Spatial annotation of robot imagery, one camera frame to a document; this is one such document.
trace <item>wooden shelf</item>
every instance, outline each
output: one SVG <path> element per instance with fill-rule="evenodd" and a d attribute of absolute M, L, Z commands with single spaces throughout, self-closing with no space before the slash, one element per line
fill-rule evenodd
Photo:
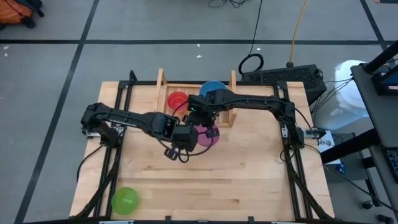
<path fill-rule="evenodd" d="M 168 115 L 173 115 L 174 111 L 167 105 L 167 98 L 170 96 L 170 94 L 175 91 L 181 91 L 187 95 L 199 95 L 200 87 L 201 85 L 167 83 L 164 69 L 160 68 L 156 83 L 156 89 L 158 92 L 157 101 L 155 102 L 156 111 L 163 112 Z M 236 92 L 236 72 L 234 70 L 231 71 L 231 77 L 229 79 L 229 84 L 227 88 L 234 93 Z M 180 119 L 182 119 L 182 117 L 188 113 L 189 111 L 177 112 L 175 116 L 178 116 Z M 217 117 L 216 125 L 218 127 L 230 128 L 232 127 L 235 119 L 235 109 L 221 112 L 220 115 Z"/>

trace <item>wooden table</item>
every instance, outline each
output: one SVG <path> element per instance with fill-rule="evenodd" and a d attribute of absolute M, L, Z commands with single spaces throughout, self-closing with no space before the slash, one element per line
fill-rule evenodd
<path fill-rule="evenodd" d="M 118 82 L 103 82 L 98 101 L 113 107 Z M 288 83 L 290 100 L 311 122 L 302 83 Z M 237 86 L 237 93 L 273 95 L 269 86 Z M 155 85 L 134 85 L 130 111 L 154 111 Z M 207 153 L 182 164 L 171 161 L 163 147 L 140 129 L 128 128 L 123 143 L 116 189 L 132 187 L 141 198 L 130 215 L 112 214 L 112 219 L 247 220 L 293 221 L 294 213 L 282 150 L 279 124 L 268 111 L 238 109 L 232 128 L 220 128 L 220 140 Z M 307 129 L 296 113 L 297 123 Z M 317 147 L 316 140 L 305 140 Z M 88 140 L 85 156 L 98 147 L 99 139 Z M 203 148 L 197 146 L 195 151 Z M 81 168 L 70 214 L 77 214 L 98 188 L 105 150 L 89 158 Z M 309 191 L 334 217 L 322 162 L 318 153 L 302 149 Z M 301 216 L 305 216 L 302 194 L 297 188 Z M 104 214 L 108 191 L 104 194 Z"/>

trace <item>green cup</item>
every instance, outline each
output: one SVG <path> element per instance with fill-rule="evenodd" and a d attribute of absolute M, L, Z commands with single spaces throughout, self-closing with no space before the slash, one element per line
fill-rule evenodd
<path fill-rule="evenodd" d="M 128 215 L 133 212 L 139 203 L 137 192 L 130 187 L 120 188 L 112 198 L 112 209 L 119 215 Z"/>

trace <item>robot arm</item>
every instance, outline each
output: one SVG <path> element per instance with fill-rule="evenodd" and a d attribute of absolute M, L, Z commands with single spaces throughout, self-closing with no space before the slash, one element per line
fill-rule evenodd
<path fill-rule="evenodd" d="M 97 131 L 99 133 L 101 145 L 110 148 L 118 147 L 119 133 L 114 128 L 110 128 L 107 121 L 139 128 L 160 141 L 171 142 L 173 150 L 166 149 L 165 155 L 173 160 L 178 155 L 174 149 L 186 149 L 192 152 L 197 144 L 198 132 L 193 126 L 180 124 L 177 117 L 160 112 L 138 114 L 113 109 L 103 103 L 95 103 L 87 106 L 80 123 L 83 125 L 83 132 Z"/>
<path fill-rule="evenodd" d="M 296 127 L 294 103 L 279 99 L 276 96 L 239 95 L 229 90 L 210 91 L 206 96 L 189 95 L 186 123 L 212 126 L 218 113 L 233 108 L 245 108 L 270 111 L 276 120 L 285 125 L 282 137 L 288 140 L 288 145 L 296 148 L 304 147 L 303 131 Z"/>

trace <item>red cup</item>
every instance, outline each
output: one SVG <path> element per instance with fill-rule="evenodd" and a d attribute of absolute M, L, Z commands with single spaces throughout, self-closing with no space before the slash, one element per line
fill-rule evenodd
<path fill-rule="evenodd" d="M 184 92 L 175 91 L 167 98 L 167 105 L 172 109 L 177 111 L 185 111 L 187 110 L 187 103 L 188 96 Z"/>

